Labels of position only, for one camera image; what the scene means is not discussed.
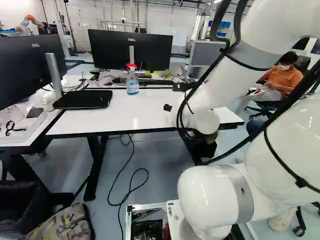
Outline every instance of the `orange shirt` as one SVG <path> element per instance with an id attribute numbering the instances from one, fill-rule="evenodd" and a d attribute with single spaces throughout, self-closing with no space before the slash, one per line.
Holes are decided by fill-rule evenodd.
<path id="1" fill-rule="evenodd" d="M 289 87 L 292 91 L 303 77 L 303 74 L 295 67 L 292 67 L 287 71 L 283 71 L 278 66 L 274 66 L 261 78 L 261 80 L 267 80 L 266 83 Z"/>

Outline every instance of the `red object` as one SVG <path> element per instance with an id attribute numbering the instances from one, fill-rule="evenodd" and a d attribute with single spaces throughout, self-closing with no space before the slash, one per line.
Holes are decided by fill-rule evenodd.
<path id="1" fill-rule="evenodd" d="M 168 223 L 163 228 L 163 236 L 164 236 L 164 238 L 163 238 L 164 240 L 171 240 L 170 229 L 169 229 L 169 224 Z"/>
<path id="2" fill-rule="evenodd" d="M 126 66 L 127 66 L 127 67 L 133 67 L 133 68 L 135 68 L 135 69 L 138 68 L 137 65 L 132 64 L 132 63 L 127 63 Z"/>

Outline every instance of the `white desk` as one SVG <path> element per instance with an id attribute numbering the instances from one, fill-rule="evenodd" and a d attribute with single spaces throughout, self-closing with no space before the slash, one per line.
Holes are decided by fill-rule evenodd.
<path id="1" fill-rule="evenodd" d="M 84 78 L 90 79 L 92 74 L 89 71 L 92 67 L 92 64 L 81 64 L 70 69 L 66 76 L 63 77 L 62 85 L 66 87 L 78 85 L 80 83 L 79 79 L 82 78 L 82 72 Z M 88 87 L 97 88 L 97 84 L 92 82 Z M 173 92 L 168 88 L 164 89 L 163 85 L 158 86 L 163 89 L 152 89 L 152 87 L 145 87 L 145 89 L 140 87 L 140 93 L 134 96 L 127 95 L 125 89 L 112 89 L 113 97 L 110 106 L 104 109 L 54 110 L 50 112 L 46 120 L 27 141 L 0 144 L 0 151 L 4 151 L 6 155 L 3 155 L 1 159 L 3 165 L 9 169 L 9 172 L 16 180 L 41 182 L 21 156 L 24 153 L 20 149 L 24 150 L 25 147 L 32 147 L 35 142 L 59 138 L 86 137 L 93 163 L 84 199 L 87 201 L 94 200 L 109 135 L 176 130 L 169 123 L 167 117 L 169 113 L 164 111 L 163 107 L 164 104 L 175 104 L 182 93 Z M 40 107 L 37 102 L 40 102 L 45 94 L 48 94 L 48 92 L 44 90 L 37 91 L 23 107 L 25 109 L 31 106 Z M 217 112 L 221 120 L 221 129 L 235 129 L 244 124 L 240 117 L 226 107 L 218 108 Z M 72 194 L 66 193 L 66 195 L 55 197 L 62 197 L 60 202 L 65 203 L 72 199 Z"/>
<path id="2" fill-rule="evenodd" d="M 171 89 L 140 89 L 137 95 L 128 95 L 125 89 L 113 89 L 109 107 L 95 110 L 68 110 L 47 132 L 47 136 L 68 138 L 87 133 L 146 133 L 174 131 L 168 121 L 164 105 L 176 104 L 183 93 Z M 234 128 L 244 121 L 226 107 L 216 109 L 221 124 L 234 124 Z"/>

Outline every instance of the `window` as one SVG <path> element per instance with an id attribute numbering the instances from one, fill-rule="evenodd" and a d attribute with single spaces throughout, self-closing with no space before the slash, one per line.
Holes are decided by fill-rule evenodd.
<path id="1" fill-rule="evenodd" d="M 315 45 L 313 46 L 313 49 L 312 49 L 311 53 L 320 55 L 320 39 L 318 39 L 316 41 Z"/>

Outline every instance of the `keyboard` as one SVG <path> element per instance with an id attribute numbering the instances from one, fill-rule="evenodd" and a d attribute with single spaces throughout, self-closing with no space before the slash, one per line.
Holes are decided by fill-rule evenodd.
<path id="1" fill-rule="evenodd" d="M 152 80 L 145 78 L 138 78 L 139 85 L 168 85 L 172 86 L 175 82 L 171 80 Z"/>

